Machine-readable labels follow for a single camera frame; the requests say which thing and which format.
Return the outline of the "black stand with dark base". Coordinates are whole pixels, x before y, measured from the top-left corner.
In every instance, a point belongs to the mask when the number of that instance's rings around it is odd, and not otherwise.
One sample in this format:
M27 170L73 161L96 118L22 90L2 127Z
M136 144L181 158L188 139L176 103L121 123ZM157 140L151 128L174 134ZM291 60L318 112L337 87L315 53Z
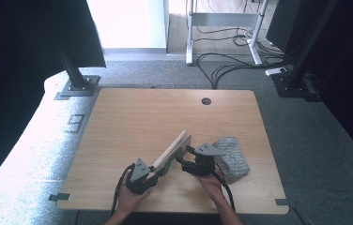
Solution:
M309 73L309 69L320 51L326 27L340 0L321 1L323 2L322 11L315 17L312 28L298 46L299 53L295 56L293 69L271 75L280 98L304 98L312 102L320 101L317 77Z

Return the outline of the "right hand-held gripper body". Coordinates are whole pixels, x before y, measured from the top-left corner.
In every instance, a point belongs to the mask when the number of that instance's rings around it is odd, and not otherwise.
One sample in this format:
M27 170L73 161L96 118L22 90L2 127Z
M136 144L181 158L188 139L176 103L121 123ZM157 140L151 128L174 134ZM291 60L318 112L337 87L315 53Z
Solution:
M224 156L224 152L219 148L203 143L195 148L194 161L187 161L187 165L182 167L182 171L197 176L206 176L215 171L215 157Z

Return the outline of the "black curtain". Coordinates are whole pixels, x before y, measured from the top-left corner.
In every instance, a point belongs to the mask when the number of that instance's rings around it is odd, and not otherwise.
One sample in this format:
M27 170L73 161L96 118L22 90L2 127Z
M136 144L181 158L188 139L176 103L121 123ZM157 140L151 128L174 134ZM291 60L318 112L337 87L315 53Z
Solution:
M0 166L66 68L104 67L87 0L0 0Z

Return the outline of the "white panel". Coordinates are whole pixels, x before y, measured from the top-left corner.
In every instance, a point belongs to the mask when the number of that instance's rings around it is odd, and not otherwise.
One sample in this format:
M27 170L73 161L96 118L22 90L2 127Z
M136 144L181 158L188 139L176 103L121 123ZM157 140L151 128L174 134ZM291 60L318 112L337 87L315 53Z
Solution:
M169 0L87 0L103 50L165 52Z

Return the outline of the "dark flat panel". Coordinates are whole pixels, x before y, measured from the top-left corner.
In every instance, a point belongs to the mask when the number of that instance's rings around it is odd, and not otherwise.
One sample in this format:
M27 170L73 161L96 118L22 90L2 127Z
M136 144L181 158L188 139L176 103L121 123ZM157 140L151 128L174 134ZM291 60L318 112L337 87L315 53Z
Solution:
M293 52L302 40L299 10L301 0L279 0L266 38L283 53Z

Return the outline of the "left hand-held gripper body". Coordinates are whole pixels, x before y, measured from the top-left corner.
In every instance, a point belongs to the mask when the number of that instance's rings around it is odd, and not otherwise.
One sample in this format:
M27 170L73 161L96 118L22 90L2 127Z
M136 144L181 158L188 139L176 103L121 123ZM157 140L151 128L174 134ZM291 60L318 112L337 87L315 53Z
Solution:
M141 158L132 164L126 186L134 194L142 195L149 188L155 187L159 176L149 168Z

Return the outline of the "person's left hand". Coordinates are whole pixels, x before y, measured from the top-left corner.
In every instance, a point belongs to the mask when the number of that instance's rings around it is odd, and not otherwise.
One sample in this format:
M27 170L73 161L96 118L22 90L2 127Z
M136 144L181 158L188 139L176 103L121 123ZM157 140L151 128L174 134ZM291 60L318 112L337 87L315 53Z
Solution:
M151 194L152 191L152 188L150 187L141 195L134 194L127 188L126 183L127 175L123 177L116 208L116 213L122 216L130 215L139 206L139 204Z

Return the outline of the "grey floor tape mark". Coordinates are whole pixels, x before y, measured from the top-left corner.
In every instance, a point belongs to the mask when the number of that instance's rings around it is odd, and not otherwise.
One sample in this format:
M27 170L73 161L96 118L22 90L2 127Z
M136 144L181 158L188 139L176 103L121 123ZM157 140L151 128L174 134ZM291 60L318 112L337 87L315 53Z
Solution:
M67 122L66 133L78 133L84 121L84 114L72 114Z

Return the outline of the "white desk frame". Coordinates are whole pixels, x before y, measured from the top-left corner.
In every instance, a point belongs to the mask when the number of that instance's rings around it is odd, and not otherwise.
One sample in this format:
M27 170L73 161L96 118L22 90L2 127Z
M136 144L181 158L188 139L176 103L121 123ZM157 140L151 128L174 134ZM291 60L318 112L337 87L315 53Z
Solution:
M252 36L247 40L248 48L254 63L262 65L261 58L256 49L256 41L262 22L266 15L269 0L262 0L260 9L256 13L215 13L215 12L195 12L194 0L188 0L189 10L187 14L188 37L186 44L186 64L193 63L193 39L192 29L195 26L222 26L222 27L251 27Z

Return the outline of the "grey knitted cloth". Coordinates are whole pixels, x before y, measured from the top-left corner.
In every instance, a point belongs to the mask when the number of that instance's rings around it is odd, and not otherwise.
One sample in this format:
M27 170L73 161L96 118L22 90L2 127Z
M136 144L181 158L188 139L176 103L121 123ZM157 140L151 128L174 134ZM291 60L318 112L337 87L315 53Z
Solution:
M237 138L222 137L213 146L223 153L222 156L216 156L215 161L220 166L227 182L233 183L251 171Z

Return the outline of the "person's right hand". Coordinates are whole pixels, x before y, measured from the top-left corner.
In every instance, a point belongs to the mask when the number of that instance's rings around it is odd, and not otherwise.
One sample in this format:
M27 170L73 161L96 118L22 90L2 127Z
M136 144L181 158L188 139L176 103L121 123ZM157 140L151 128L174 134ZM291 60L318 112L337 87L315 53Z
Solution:
M206 176L196 176L196 179L202 185L203 189L210 198L220 197L223 195L222 183L216 177L216 175L221 176L221 169L218 165L215 166L214 174Z

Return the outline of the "black stand with base plate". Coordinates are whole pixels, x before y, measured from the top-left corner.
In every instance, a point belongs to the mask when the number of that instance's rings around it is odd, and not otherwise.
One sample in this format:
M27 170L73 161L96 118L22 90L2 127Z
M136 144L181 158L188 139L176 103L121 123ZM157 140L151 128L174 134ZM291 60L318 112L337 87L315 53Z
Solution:
M91 97L98 86L98 75L84 76L81 71L70 61L66 50L60 41L55 42L60 61L69 76L63 90L56 96L57 99L69 99L71 97Z

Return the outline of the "caterpillar picture board book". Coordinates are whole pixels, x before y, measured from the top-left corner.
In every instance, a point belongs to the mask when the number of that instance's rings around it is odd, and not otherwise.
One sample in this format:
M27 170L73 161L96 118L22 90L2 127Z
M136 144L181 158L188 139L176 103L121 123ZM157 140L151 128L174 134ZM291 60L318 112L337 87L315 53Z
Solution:
M173 161L175 160L176 155L184 155L185 152L182 150L182 147L185 145L190 145L191 140L192 136L186 130L183 130L168 146L168 148L159 156L159 158L152 164L152 166L158 170L165 168L168 172L173 165Z

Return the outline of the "white power strip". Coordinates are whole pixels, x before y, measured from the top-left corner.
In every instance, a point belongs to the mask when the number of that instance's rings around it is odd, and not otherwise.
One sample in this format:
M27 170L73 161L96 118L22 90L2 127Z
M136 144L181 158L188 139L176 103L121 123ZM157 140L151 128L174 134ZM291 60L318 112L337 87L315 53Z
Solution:
M284 72L287 72L287 69L285 67L276 67L276 68L267 69L265 71L265 74L267 76L271 76L274 74L280 74L280 73L284 73Z

